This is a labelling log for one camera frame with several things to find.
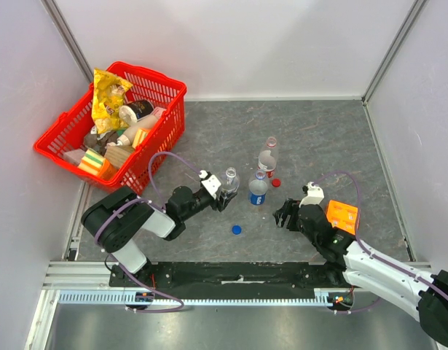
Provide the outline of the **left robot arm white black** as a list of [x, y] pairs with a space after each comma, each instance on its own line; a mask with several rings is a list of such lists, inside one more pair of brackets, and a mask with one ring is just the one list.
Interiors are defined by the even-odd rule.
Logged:
[[223, 211], [236, 196], [237, 190], [219, 188], [211, 195], [203, 185], [196, 192], [180, 186], [173, 191], [165, 208], [159, 209], [124, 186], [92, 205], [82, 215], [81, 222], [95, 243], [126, 268], [127, 280], [140, 287], [150, 280], [151, 269], [148, 258], [133, 241], [139, 230], [172, 241], [186, 229], [189, 218], [208, 207]]

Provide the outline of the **small clear water bottle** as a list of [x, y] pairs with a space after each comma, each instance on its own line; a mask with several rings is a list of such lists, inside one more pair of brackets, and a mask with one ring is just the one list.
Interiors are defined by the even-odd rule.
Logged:
[[236, 193], [240, 186], [240, 177], [234, 167], [229, 167], [221, 174], [221, 191], [224, 193]]

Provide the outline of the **blue bottle cap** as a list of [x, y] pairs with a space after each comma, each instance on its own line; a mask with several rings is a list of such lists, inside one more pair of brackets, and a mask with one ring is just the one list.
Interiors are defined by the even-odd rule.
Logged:
[[241, 228], [241, 226], [239, 226], [239, 225], [234, 225], [234, 226], [232, 227], [232, 233], [233, 233], [234, 235], [240, 235], [240, 234], [242, 233], [242, 228]]

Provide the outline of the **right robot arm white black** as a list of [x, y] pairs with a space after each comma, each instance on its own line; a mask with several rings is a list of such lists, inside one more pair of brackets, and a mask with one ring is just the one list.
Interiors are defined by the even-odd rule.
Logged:
[[323, 274], [329, 285], [347, 282], [375, 294], [405, 311], [448, 348], [448, 271], [423, 271], [373, 249], [334, 227], [318, 204], [289, 198], [273, 217], [277, 226], [300, 232], [331, 263]]

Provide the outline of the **blue label pepsi bottle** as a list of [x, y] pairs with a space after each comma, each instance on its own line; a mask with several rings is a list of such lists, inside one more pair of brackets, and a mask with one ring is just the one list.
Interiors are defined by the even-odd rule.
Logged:
[[248, 200], [254, 206], [264, 203], [269, 188], [266, 172], [257, 169], [254, 175], [248, 180]]

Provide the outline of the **red label clear bottle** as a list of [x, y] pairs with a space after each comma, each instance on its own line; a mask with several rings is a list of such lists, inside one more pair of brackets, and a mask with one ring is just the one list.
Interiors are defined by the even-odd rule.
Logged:
[[278, 141], [274, 136], [270, 136], [265, 141], [258, 156], [258, 169], [263, 170], [269, 179], [274, 177], [278, 155]]

